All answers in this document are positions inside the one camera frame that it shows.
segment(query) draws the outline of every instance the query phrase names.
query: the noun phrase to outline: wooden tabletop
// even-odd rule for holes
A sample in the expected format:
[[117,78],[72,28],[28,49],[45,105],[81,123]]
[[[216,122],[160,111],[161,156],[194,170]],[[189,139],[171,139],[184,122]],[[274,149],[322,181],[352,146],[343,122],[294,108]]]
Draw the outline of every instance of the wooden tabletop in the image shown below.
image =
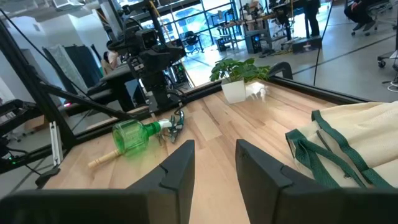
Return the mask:
[[[235,142],[245,139],[295,167],[284,134],[311,122],[310,113],[334,106],[271,83],[246,86],[248,100],[229,105],[223,92],[184,107],[185,126],[175,144],[151,137],[146,151],[98,169],[87,163],[115,150],[111,134],[72,149],[46,189],[124,189],[159,165],[187,139],[195,140],[195,188],[190,223],[249,223],[235,170]],[[173,111],[157,119],[170,118]]]

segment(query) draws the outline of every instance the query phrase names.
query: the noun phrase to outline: white wall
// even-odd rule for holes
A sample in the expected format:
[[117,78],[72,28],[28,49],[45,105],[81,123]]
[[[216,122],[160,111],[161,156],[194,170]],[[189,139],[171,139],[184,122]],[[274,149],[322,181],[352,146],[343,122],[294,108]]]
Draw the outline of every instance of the white wall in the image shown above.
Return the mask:
[[3,100],[3,102],[15,99],[14,95],[11,93],[11,90],[8,88],[2,78],[0,78],[0,98]]
[[89,48],[94,44],[102,57],[104,52],[108,51],[106,43],[109,39],[96,11],[93,10],[92,14],[83,17],[70,16],[70,19],[83,44]]
[[[37,48],[41,50],[42,47],[49,46],[49,41],[43,32],[43,28],[41,28],[40,24],[37,23],[34,18],[26,16],[15,17],[12,18],[12,21],[30,39],[30,41],[37,46]],[[29,49],[32,52],[32,55],[36,59],[40,69],[45,73],[48,81],[63,88],[58,75],[55,73],[51,65],[34,50],[34,48],[15,30],[13,26],[10,25],[9,31],[16,40],[20,49]],[[19,79],[2,52],[0,52],[0,68],[0,78],[8,86],[8,89],[11,90],[13,98],[34,102],[30,93],[27,91],[26,87],[23,85],[22,81]]]
[[40,25],[43,27],[50,45],[60,44],[68,47],[74,44],[83,44],[69,14],[43,21]]

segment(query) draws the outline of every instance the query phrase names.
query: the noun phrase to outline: ceiling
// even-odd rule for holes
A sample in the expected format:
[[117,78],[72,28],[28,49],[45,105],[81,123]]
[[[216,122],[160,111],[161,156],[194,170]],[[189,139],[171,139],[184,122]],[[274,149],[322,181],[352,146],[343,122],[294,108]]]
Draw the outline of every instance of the ceiling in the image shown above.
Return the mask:
[[[67,0],[55,0],[62,4]],[[81,14],[81,16],[91,13],[91,10],[82,10],[80,3],[87,5],[97,2],[97,0],[68,0],[71,2],[66,7],[56,8],[53,0],[0,0],[0,7],[6,11],[9,17],[29,16],[37,22],[46,21],[65,14]]]

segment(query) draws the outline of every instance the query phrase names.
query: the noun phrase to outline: cloth bag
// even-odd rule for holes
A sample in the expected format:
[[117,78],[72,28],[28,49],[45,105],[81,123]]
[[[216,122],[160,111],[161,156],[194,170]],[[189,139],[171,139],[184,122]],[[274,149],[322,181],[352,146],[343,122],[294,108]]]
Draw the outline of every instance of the cloth bag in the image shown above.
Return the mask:
[[286,134],[298,170],[327,187],[398,187],[398,101],[312,112]]

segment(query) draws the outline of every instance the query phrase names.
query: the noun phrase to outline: potted plant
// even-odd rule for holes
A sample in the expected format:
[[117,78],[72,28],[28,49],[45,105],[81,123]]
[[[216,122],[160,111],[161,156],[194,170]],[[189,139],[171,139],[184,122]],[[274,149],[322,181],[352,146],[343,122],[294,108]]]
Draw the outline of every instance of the potted plant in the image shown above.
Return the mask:
[[221,87],[225,98],[229,103],[239,103],[246,100],[245,83],[256,78],[267,80],[270,66],[257,67],[254,58],[239,62],[231,58],[225,58],[216,62],[211,71],[212,82],[222,78]]

